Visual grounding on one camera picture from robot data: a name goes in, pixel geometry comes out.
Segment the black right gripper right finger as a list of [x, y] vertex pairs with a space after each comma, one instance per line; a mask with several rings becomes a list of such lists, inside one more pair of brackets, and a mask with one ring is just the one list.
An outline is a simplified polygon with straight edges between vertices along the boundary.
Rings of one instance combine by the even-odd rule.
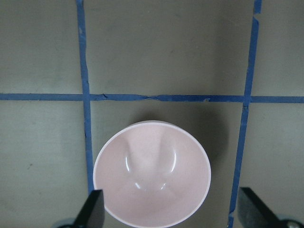
[[238, 219], [244, 228], [287, 228], [287, 221], [280, 220], [249, 187], [238, 191]]

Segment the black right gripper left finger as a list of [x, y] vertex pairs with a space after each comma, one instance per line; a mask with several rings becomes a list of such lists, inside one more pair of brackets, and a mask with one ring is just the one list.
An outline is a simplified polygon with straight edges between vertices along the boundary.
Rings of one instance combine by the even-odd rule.
[[103, 190], [93, 190], [74, 221], [75, 228], [102, 228], [105, 219]]

